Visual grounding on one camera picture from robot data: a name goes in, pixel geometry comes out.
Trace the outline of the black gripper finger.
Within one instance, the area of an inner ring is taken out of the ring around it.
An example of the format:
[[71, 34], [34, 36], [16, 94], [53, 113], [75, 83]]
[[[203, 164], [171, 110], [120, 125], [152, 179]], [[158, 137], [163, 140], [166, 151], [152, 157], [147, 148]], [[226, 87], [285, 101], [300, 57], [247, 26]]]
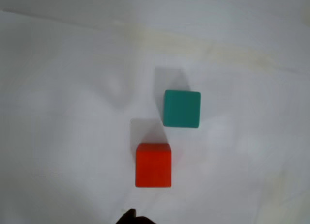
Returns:
[[129, 209], [122, 215], [116, 224], [152, 224], [152, 221], [144, 216], [136, 216], [136, 210]]

